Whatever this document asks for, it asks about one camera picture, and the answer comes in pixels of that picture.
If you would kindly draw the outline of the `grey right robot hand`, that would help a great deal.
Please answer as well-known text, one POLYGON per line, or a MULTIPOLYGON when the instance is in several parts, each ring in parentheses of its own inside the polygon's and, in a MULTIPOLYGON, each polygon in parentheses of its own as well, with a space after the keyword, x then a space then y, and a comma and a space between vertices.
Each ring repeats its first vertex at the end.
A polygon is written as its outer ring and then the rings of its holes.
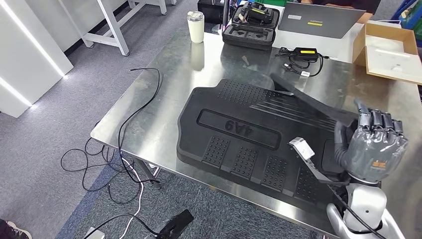
POLYGON ((334 159, 351 177, 377 184, 389 176, 401 162, 408 145, 403 123, 390 113, 368 108, 354 100, 358 109, 357 127, 347 138, 347 127, 336 122, 334 159))

